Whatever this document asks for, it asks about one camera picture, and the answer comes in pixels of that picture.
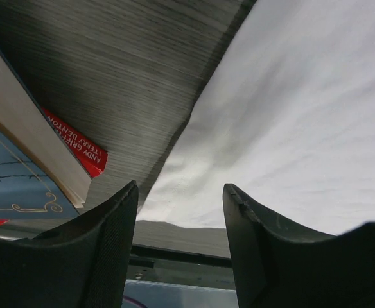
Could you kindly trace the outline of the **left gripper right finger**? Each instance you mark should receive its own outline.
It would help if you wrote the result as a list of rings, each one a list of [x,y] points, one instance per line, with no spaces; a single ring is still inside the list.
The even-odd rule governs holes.
[[[223,211],[240,307],[375,307],[375,222],[325,234],[234,184]]]

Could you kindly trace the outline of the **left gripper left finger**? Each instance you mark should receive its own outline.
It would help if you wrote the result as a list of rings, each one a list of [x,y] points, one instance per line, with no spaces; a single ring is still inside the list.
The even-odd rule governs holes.
[[[139,189],[32,239],[0,239],[0,307],[120,307]]]

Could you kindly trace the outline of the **white t shirt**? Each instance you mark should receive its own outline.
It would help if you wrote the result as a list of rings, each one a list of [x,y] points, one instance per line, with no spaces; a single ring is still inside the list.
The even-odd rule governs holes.
[[[137,218],[223,228],[227,183],[328,234],[375,221],[375,1],[257,1]]]

